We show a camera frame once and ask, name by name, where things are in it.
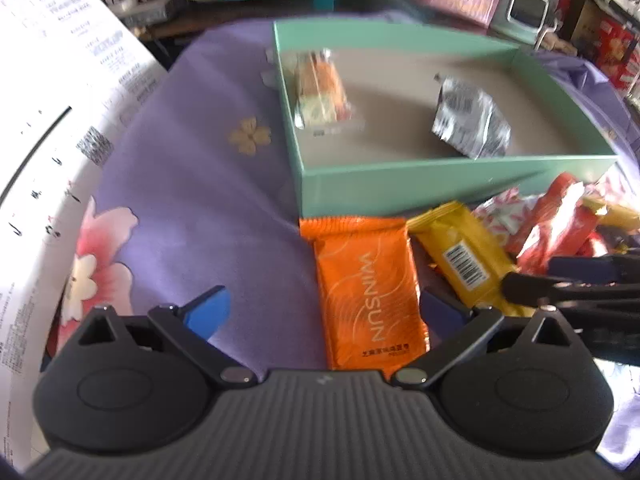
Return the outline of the yellow gold long snack bag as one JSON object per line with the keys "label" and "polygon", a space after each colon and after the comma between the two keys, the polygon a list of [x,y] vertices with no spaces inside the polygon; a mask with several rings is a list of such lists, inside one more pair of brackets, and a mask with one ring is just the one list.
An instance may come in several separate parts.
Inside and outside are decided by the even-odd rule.
{"label": "yellow gold long snack bag", "polygon": [[584,196],[582,204],[597,217],[601,226],[612,226],[627,232],[640,229],[639,213],[634,209],[608,203],[603,198],[593,196]]}

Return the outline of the orange red long snack packet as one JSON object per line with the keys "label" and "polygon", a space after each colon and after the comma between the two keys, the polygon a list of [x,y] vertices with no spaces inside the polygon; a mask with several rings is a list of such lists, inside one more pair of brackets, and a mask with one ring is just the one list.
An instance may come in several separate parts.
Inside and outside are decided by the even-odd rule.
{"label": "orange red long snack packet", "polygon": [[521,273],[545,274],[553,257],[578,254],[598,224],[598,216],[582,203],[584,194],[582,181],[563,172],[538,198],[506,244]]}

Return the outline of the orange Winsun snack packet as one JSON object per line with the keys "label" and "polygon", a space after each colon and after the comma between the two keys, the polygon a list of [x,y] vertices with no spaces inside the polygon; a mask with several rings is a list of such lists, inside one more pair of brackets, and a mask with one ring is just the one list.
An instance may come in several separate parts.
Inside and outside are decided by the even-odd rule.
{"label": "orange Winsun snack packet", "polygon": [[303,219],[299,232],[314,251],[332,370],[379,370],[390,377],[428,351],[405,219]]}

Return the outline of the yellow barcode snack bar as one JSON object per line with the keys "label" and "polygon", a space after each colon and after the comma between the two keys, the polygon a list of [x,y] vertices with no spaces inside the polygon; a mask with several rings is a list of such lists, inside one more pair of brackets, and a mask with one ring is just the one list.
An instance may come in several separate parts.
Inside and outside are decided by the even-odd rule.
{"label": "yellow barcode snack bar", "polygon": [[407,221],[418,240],[444,274],[462,304],[488,304],[507,316],[529,318],[531,307],[504,298],[501,281],[515,266],[498,240],[459,202],[450,202]]}

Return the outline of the silver white snack packet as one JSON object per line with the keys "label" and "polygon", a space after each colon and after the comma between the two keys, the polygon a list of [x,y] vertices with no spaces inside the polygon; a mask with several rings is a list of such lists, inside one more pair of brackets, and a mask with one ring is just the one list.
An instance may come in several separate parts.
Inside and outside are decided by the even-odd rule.
{"label": "silver white snack packet", "polygon": [[475,84],[437,74],[439,94],[432,133],[469,159],[506,156],[511,126],[494,99]]}

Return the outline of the clear orange cracker packet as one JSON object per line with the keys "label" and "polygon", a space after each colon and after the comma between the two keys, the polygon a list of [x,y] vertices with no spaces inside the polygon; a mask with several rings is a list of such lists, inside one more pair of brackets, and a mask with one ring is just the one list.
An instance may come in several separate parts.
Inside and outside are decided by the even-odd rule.
{"label": "clear orange cracker packet", "polygon": [[297,128],[329,127],[352,118],[352,106],[330,50],[296,55],[293,79]]}

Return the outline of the pink white patterned packet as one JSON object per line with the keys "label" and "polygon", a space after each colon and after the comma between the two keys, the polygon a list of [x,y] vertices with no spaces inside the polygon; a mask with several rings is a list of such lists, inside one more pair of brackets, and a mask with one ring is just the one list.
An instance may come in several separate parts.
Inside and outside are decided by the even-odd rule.
{"label": "pink white patterned packet", "polygon": [[472,210],[480,225],[476,240],[490,247],[501,247],[515,258],[532,232],[538,200],[539,195],[524,196],[517,186],[488,198]]}

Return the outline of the purple floral cloth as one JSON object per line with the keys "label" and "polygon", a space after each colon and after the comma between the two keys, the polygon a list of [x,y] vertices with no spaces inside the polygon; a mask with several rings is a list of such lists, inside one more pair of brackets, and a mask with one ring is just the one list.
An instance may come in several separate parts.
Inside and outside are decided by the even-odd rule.
{"label": "purple floral cloth", "polygon": [[[390,377],[332,370],[314,251],[299,232],[273,25],[206,32],[103,166],[78,240],[99,289],[62,315],[34,393],[50,452],[34,478],[614,479],[597,449],[614,398],[550,304],[479,304]],[[533,54],[637,159],[579,58]],[[182,307],[222,285],[209,340]]]}

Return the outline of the mint green cardboard box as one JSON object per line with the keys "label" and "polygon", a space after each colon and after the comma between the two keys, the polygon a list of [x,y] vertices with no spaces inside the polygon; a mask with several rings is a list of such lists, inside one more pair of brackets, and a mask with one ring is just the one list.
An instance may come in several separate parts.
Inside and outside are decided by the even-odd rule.
{"label": "mint green cardboard box", "polygon": [[[306,18],[273,25],[283,123],[304,218],[394,216],[506,188],[544,192],[563,172],[598,180],[614,165],[600,127],[541,62],[510,42],[420,24]],[[300,128],[294,64],[326,52],[352,114]],[[432,131],[439,81],[485,90],[512,129],[506,154],[468,159]]]}

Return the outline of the red cookie tin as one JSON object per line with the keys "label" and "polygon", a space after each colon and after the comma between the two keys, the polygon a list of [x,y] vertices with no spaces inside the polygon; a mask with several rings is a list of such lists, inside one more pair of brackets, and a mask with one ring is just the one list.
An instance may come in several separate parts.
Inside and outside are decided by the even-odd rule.
{"label": "red cookie tin", "polygon": [[639,29],[604,0],[558,0],[555,35],[628,93],[639,77]]}

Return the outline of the mint green small appliance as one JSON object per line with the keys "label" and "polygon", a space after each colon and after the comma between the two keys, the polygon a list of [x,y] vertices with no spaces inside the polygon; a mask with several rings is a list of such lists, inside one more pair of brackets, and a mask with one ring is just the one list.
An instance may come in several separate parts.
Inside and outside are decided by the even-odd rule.
{"label": "mint green small appliance", "polygon": [[550,0],[499,0],[489,29],[526,46],[536,44]]}

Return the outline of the white printed instruction sheet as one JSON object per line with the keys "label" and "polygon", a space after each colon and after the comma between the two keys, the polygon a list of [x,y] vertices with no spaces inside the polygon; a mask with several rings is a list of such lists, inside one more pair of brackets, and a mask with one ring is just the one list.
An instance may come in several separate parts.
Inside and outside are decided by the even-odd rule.
{"label": "white printed instruction sheet", "polygon": [[88,200],[164,73],[101,0],[1,0],[1,454],[17,469]]}

